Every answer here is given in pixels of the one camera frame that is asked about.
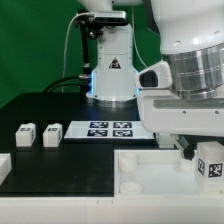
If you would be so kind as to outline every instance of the white cable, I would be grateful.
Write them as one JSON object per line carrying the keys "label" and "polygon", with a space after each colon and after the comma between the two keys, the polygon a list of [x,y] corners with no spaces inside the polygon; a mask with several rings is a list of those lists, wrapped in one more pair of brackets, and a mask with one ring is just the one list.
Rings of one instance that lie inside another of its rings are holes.
{"label": "white cable", "polygon": [[139,54],[138,51],[138,46],[136,43],[136,38],[135,38],[135,15],[134,15],[134,6],[132,6],[132,32],[133,32],[133,41],[134,41],[134,46],[135,46],[135,50],[136,50],[136,54],[139,58],[139,60],[141,61],[142,65],[147,68],[148,66],[145,64],[145,62],[142,60],[142,57]]}
{"label": "white cable", "polygon": [[69,40],[69,35],[70,35],[70,31],[71,31],[71,27],[73,22],[80,16],[84,16],[84,15],[92,15],[92,12],[85,12],[85,13],[81,13],[78,14],[76,16],[74,16],[71,20],[71,22],[68,25],[68,29],[67,29],[67,33],[66,33],[66,38],[65,38],[65,47],[64,47],[64,60],[63,60],[63,73],[62,73],[62,78],[65,78],[65,73],[66,73],[66,63],[67,63],[67,50],[68,50],[68,40]]}

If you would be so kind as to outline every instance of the small white cube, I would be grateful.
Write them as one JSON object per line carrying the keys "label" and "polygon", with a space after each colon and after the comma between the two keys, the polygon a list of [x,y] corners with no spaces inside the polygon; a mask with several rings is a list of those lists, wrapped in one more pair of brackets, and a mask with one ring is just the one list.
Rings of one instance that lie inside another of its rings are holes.
{"label": "small white cube", "polygon": [[224,188],[224,147],[218,142],[197,145],[196,183],[201,191],[217,192]]}
{"label": "small white cube", "polygon": [[62,125],[48,125],[43,133],[44,147],[58,147],[62,139]]}
{"label": "small white cube", "polygon": [[30,147],[36,138],[36,126],[33,123],[22,124],[16,132],[16,146]]}

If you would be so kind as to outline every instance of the cable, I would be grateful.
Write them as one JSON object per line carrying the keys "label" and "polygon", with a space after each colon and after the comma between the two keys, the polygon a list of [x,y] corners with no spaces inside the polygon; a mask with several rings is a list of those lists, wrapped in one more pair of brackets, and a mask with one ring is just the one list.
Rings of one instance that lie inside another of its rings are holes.
{"label": "cable", "polygon": [[57,85],[57,86],[54,86],[49,92],[53,92],[55,89],[57,88],[60,88],[60,87],[64,87],[64,86],[81,86],[81,85],[87,85],[87,84],[84,84],[84,83],[70,83],[70,84],[60,84],[60,85]]}
{"label": "cable", "polygon": [[85,15],[92,15],[92,12],[85,12],[85,13],[81,13],[76,15],[75,17],[72,18],[72,20],[70,21],[69,25],[68,25],[68,29],[66,32],[66,38],[65,38],[65,47],[64,47],[64,59],[63,59],[63,74],[62,74],[62,78],[65,78],[65,72],[66,72],[66,62],[67,62],[67,50],[68,50],[68,39],[69,39],[69,35],[70,35],[70,31],[71,31],[71,26],[73,24],[73,22],[80,16],[85,16]]}
{"label": "cable", "polygon": [[136,50],[136,54],[139,58],[139,60],[141,61],[142,65],[147,68],[148,66],[145,64],[145,62],[142,60],[142,57],[139,54],[138,51],[138,46],[136,43],[136,38],[135,38],[135,15],[134,15],[134,6],[132,6],[132,32],[133,32],[133,41],[134,41],[134,46],[135,46],[135,50]]}
{"label": "cable", "polygon": [[62,83],[62,82],[65,82],[65,81],[68,81],[68,80],[74,80],[74,79],[79,79],[78,77],[75,77],[75,76],[68,76],[68,77],[65,77],[65,78],[62,78],[62,79],[59,79],[53,83],[51,83],[49,86],[47,86],[43,92],[46,93],[49,89],[51,89],[52,87],[56,86],[57,84],[59,83]]}

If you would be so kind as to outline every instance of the black table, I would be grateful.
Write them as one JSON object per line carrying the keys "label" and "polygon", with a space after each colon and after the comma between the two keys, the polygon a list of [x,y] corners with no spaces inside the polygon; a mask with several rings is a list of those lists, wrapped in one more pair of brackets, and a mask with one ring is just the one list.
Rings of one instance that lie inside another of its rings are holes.
{"label": "black table", "polygon": [[[62,140],[58,148],[44,148],[48,124],[70,122],[138,121],[137,106],[102,108],[87,104],[78,93],[22,94],[0,109],[0,153],[10,153],[12,171],[0,186],[1,197],[113,196],[114,150],[146,148],[152,140]],[[24,123],[35,123],[37,137],[30,148],[17,148],[15,133]]]}

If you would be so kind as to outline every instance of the warning label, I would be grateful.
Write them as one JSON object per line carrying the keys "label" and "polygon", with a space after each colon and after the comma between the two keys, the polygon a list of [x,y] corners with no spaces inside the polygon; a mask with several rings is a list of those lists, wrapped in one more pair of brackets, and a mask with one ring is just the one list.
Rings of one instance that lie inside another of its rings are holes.
{"label": "warning label", "polygon": [[120,66],[117,58],[114,58],[114,60],[110,64],[110,67],[109,68],[111,68],[111,69],[121,69],[121,66]]}

